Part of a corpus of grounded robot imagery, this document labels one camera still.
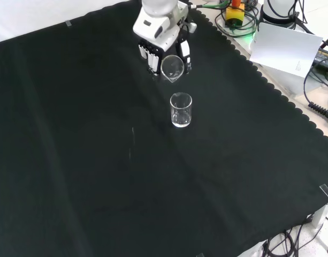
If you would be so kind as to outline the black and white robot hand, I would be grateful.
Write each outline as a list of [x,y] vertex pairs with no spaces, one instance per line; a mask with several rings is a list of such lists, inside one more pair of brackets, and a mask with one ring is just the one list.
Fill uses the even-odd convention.
[[155,76],[164,74],[164,61],[177,55],[182,71],[192,69],[188,36],[197,24],[188,18],[190,6],[182,1],[142,1],[133,32],[140,38],[140,55],[147,61],[147,69]]

